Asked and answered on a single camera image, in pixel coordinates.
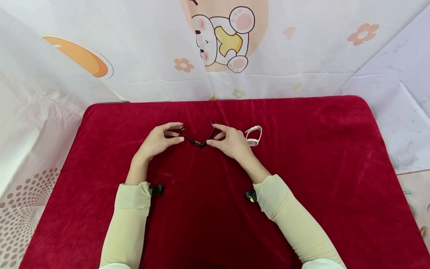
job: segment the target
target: black clip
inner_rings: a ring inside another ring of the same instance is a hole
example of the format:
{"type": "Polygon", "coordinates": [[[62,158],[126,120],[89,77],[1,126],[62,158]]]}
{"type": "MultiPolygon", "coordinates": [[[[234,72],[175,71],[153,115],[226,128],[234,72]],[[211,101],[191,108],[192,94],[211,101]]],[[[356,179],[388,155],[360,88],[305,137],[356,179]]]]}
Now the black clip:
{"type": "Polygon", "coordinates": [[[245,199],[250,203],[257,203],[257,193],[254,190],[245,192],[245,199]]]}
{"type": "Polygon", "coordinates": [[[149,188],[149,194],[156,195],[156,196],[162,196],[164,192],[164,186],[163,185],[155,185],[154,187],[149,188]]]}

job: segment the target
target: hand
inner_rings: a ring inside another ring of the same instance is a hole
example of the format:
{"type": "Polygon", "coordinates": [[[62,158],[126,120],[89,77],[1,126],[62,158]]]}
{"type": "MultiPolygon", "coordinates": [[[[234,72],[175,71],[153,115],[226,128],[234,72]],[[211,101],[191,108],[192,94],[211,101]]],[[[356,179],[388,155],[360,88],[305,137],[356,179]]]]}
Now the hand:
{"type": "Polygon", "coordinates": [[[242,131],[222,124],[212,124],[212,126],[222,132],[216,135],[214,140],[208,140],[208,145],[220,149],[228,157],[238,162],[254,155],[242,131]]]}
{"type": "Polygon", "coordinates": [[[142,162],[150,161],[152,157],[165,151],[166,148],[181,143],[184,138],[178,137],[178,133],[169,130],[178,129],[182,125],[182,122],[169,122],[155,127],[142,143],[133,159],[142,162]]]}

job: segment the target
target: white watch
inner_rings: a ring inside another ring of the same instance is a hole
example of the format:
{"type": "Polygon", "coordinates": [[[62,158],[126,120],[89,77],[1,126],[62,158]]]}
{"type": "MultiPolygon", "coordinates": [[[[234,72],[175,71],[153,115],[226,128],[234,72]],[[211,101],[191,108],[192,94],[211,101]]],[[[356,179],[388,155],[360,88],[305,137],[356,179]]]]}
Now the white watch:
{"type": "Polygon", "coordinates": [[[254,126],[249,128],[245,134],[246,134],[246,141],[248,142],[248,145],[250,145],[251,147],[255,147],[256,145],[258,145],[258,143],[260,142],[261,139],[261,134],[263,133],[263,128],[260,125],[254,126]],[[260,137],[258,139],[254,139],[254,138],[248,138],[248,135],[255,131],[255,130],[259,130],[260,131],[260,137]]]}

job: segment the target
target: person's left hand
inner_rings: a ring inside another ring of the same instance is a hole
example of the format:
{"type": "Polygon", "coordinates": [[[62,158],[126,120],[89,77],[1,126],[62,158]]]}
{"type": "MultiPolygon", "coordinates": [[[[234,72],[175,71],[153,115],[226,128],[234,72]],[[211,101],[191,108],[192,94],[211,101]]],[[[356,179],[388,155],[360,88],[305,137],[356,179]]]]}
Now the person's left hand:
{"type": "Polygon", "coordinates": [[[183,125],[182,122],[169,122],[155,127],[140,146],[133,159],[139,162],[150,161],[152,157],[165,151],[166,148],[181,143],[184,138],[179,137],[178,133],[169,131],[178,129],[183,125]]]}

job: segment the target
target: cartoon bunny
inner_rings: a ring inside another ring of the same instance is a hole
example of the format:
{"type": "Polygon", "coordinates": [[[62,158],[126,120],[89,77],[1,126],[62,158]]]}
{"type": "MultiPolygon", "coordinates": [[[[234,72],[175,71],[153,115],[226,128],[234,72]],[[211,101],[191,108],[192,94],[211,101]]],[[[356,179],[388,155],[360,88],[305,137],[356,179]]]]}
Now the cartoon bunny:
{"type": "Polygon", "coordinates": [[[251,9],[238,6],[230,12],[228,18],[208,18],[198,14],[192,17],[192,23],[205,66],[217,62],[235,73],[246,68],[249,32],[255,24],[251,9]]]}

